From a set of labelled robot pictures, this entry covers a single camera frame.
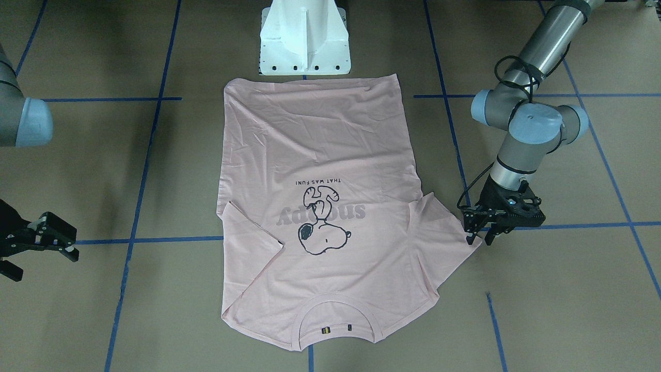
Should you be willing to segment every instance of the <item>pink t-shirt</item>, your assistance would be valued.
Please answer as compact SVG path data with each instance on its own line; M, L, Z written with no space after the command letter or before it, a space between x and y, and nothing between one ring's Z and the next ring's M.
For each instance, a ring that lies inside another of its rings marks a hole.
M225 87L221 317L288 350L378 342L480 244L422 195L396 75Z

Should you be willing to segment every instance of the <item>floor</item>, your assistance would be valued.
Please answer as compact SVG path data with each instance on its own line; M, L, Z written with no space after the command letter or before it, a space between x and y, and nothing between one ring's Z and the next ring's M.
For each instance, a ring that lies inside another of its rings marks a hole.
M494 63L551 3L349 3L348 77L399 75L423 191L459 215L503 136L471 119L471 95L495 86ZM432 310L376 345L290 352L224 324L223 86L301 79L257 73L268 4L3 2L0 40L56 127L47 146L0 148L0 197L76 226L81 258L11 258L25 274L0 277L0 370L659 370L661 24L642 1L595 11L539 90L593 124L533 182L545 225L480 247Z

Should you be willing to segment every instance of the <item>black cable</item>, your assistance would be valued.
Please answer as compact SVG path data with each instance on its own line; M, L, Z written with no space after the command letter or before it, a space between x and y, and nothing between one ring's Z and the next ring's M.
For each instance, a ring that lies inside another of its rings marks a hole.
M546 74L546 77L551 76L551 74L555 71L555 69L557 69L558 66L560 66L560 64L564 61L564 58L567 57L567 53L569 53L569 46L571 46L571 44L572 44L571 42L567 44L567 49L564 50L563 56L560 57L560 60L558 61L558 63L555 64L555 66L553 66L551 71L549 71L549 73Z
M473 186L475 185L475 183L476 183L480 178L482 178L482 176L484 176L486 172L488 172L488 171L491 169L491 167L492 167L493 165L494 165L493 163L489 164L489 166L486 167L485 170L483 170L482 173L480 173L480 175L478 175L478 176L473 180L473 182L471 182L471 184L468 185L468 187L467 187L466 189L463 190L463 192L461 193L461 196L459 197L459 200L457 201L457 209L459 209L459 210L466 210L466 209L470 208L468 205L460 205L460 204L461 204L461 200L462 200L463 197L468 193L468 191L469 191L471 188L473 188Z
M523 66L523 68L525 70L524 71L525 74L528 75L529 84L521 85L521 84L514 83L512 81L506 81L500 76L500 74L498 73L498 68L500 67L500 64L502 62L505 62L506 60L515 60L515 61L519 62L519 64L521 64L521 66ZM533 87L535 86L535 84L537 86L539 86L539 82L533 80L533 75L530 72L530 69L528 68L528 64L524 60L522 60L520 57L517 57L517 56L504 56L503 58L501 58L498 62L496 62L496 65L494 66L494 75L496 76L496 79L498 79L499 83L502 83L502 84L504 84L504 85L506 85L510 88L519 89L522 92L524 92L525 96L528 98L528 102L532 103L532 101L533 101Z

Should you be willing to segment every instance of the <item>snoopy print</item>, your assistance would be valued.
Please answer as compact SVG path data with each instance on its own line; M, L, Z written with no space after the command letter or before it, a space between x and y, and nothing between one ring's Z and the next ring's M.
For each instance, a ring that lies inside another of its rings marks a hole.
M310 186L305 190L303 205L307 209L312 208L317 219L315 223L302 224L298 229L298 240L307 253L317 256L329 249L340 249L351 237L351 231L326 221L331 214L332 204L339 200L337 191L328 186Z

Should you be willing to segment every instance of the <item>robotic arm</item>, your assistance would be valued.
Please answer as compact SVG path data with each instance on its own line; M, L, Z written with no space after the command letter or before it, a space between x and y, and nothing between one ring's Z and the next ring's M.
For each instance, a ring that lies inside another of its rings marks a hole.
M53 136L46 102L24 98L16 71L0 44L0 146L40 146Z
M498 61L494 69L499 80L496 88L475 95L473 118L505 130L507 136L496 161L482 174L491 169L477 204L460 205L477 179L457 203L470 244L487 224L490 228L485 242L491 245L501 233L507 234L517 226L538 227L546 219L539 208L541 199L530 189L529 182L544 156L581 137L590 121L582 107L536 103L533 93L558 67L578 29L603 2L556 0L520 55ZM498 67L506 60L513 62L500 77Z
M38 220L30 222L0 199L0 274L20 281L23 270L5 257L28 250L59 251L72 262L78 261L80 252L74 248L77 230L60 217L45 212Z

